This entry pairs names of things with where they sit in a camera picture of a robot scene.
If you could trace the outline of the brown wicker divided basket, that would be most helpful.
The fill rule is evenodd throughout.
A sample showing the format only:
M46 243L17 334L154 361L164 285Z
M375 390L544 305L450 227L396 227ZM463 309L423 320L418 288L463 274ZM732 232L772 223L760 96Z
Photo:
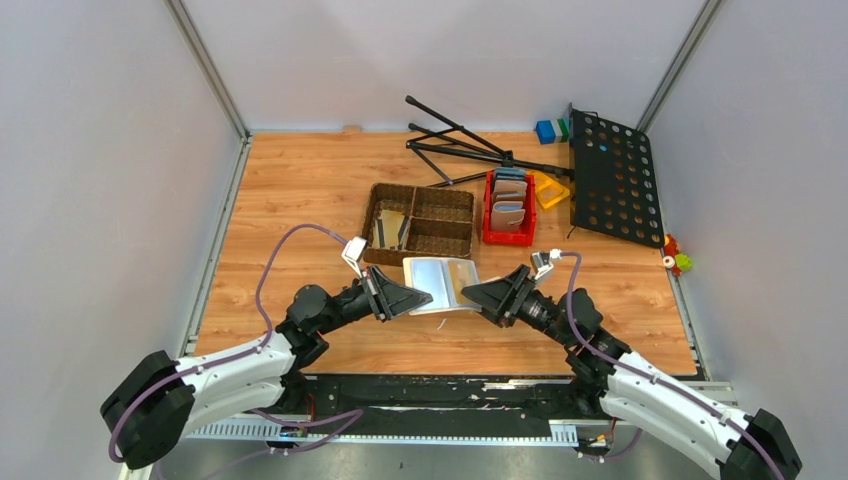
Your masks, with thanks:
M381 210L402 211L411 217L404 250L376 248L373 223ZM400 266L409 257L472 256L475 197L467 191L376 183L369 192L360 236L368 241L364 260L372 264Z

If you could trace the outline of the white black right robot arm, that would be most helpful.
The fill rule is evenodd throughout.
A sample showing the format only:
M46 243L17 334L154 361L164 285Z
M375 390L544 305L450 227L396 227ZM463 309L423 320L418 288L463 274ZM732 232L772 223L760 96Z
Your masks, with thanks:
M522 321L562 345L575 375L571 403L584 417L601 412L649 433L714 479L795 479L802 460L771 412L749 414L662 372L605 330L584 288L559 301L544 296L527 266L468 286L463 295L492 323Z

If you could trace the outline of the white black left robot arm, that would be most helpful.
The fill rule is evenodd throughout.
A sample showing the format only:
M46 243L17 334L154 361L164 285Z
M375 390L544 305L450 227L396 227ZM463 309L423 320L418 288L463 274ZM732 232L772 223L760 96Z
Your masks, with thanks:
M237 413L272 405L296 412L307 389L295 378L328 350L326 334L369 316L387 321L431 300L372 266L335 295L315 284L301 287L284 320L253 341L200 357L150 353L100 407L109 456L140 469L186 435Z

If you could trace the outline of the gold credit cards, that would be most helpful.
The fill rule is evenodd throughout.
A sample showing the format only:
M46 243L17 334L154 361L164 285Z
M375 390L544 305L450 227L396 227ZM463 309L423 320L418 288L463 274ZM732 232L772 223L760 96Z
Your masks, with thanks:
M373 223L373 245L380 249L404 250L411 217L402 211L383 209Z

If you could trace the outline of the gold card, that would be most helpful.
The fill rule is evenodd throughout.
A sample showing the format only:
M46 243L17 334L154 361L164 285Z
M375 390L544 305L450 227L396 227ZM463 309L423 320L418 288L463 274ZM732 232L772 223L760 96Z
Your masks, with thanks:
M476 265L471 260L449 259L447 261L450 290L457 304L472 304L464 294L463 289L479 283Z

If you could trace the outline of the white card holder wallet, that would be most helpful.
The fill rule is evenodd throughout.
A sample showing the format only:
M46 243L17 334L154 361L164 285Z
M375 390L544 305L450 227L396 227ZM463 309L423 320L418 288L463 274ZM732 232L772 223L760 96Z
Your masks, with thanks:
M481 312L478 304L457 304L450 290L447 268L448 257L409 257L403 260L404 280L407 287L429 293L433 300L409 314L425 315L455 311Z

